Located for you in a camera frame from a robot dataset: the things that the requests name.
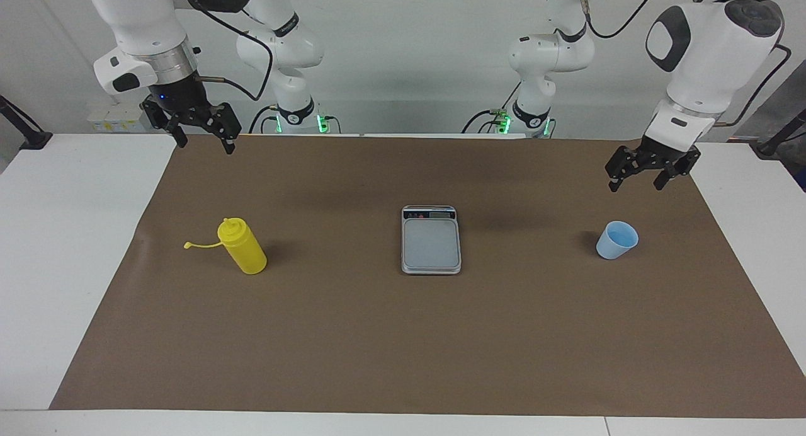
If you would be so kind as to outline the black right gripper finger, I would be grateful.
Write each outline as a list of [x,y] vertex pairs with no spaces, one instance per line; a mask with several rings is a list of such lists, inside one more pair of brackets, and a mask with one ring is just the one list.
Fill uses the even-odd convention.
[[141,109],[149,120],[153,129],[164,130],[176,141],[179,148],[187,145],[187,136],[181,128],[179,119],[169,112],[165,112],[153,96],[147,96],[141,102]]
[[236,139],[242,131],[241,123],[229,103],[204,105],[189,112],[189,124],[215,135],[227,155],[236,149]]

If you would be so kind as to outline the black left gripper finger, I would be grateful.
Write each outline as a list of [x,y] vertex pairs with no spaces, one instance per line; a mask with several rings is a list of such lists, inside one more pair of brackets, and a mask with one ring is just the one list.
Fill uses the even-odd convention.
[[645,171],[649,164],[649,152],[620,146],[604,166],[610,178],[608,188],[613,193],[617,192],[624,180]]
[[680,158],[663,160],[660,168],[661,172],[653,181],[654,188],[657,191],[662,191],[667,184],[675,178],[690,175],[691,170],[694,165],[696,165],[700,156],[700,150],[697,147],[691,147],[688,152],[685,152]]

